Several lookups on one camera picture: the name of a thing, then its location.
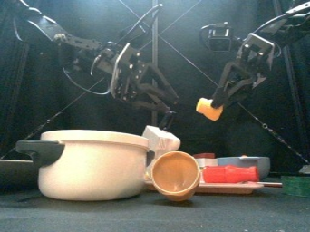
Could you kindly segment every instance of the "beige bowl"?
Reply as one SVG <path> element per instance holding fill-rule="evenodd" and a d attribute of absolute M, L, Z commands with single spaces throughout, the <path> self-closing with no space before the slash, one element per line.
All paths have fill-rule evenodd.
<path fill-rule="evenodd" d="M 201 168 L 187 153 L 171 151 L 155 160 L 151 177 L 157 190 L 171 201 L 183 201 L 190 199 L 197 191 Z"/>

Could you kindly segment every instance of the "red container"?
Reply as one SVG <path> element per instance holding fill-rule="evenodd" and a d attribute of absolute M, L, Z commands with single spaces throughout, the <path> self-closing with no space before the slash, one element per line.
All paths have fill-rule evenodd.
<path fill-rule="evenodd" d="M 258 169 L 256 166 L 249 168 L 234 165 L 207 166 L 202 171 L 206 183 L 240 183 L 245 181 L 260 181 Z"/>

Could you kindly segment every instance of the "tray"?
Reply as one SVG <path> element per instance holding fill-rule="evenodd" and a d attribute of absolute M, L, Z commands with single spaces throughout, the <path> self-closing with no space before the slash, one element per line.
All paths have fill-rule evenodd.
<path fill-rule="evenodd" d="M 157 190 L 151 180 L 147 180 L 146 183 L 149 190 L 151 191 Z M 265 186 L 264 184 L 257 182 L 245 182 L 238 184 L 229 184 L 229 183 L 207 184 L 205 182 L 201 182 L 197 189 L 197 193 L 252 194 L 256 189 L 260 189 L 264 186 Z"/>

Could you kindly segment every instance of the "pot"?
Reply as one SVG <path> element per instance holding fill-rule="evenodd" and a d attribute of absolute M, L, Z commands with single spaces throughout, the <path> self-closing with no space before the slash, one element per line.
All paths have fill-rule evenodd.
<path fill-rule="evenodd" d="M 39 189 L 51 198 L 111 200 L 145 189 L 149 139 L 102 130 L 54 130 L 40 140 L 20 140 L 32 157 Z"/>
<path fill-rule="evenodd" d="M 269 157 L 222 157 L 218 158 L 218 165 L 236 165 L 238 167 L 249 168 L 256 166 L 258 168 L 260 179 L 265 179 L 270 172 L 270 158 Z"/>

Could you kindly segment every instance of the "pressure cooker lid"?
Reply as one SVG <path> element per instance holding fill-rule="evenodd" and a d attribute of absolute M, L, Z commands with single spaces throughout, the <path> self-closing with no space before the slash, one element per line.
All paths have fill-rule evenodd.
<path fill-rule="evenodd" d="M 105 130 L 52 130 L 42 134 L 42 140 L 91 140 L 126 143 L 149 148 L 149 139 L 129 133 Z"/>

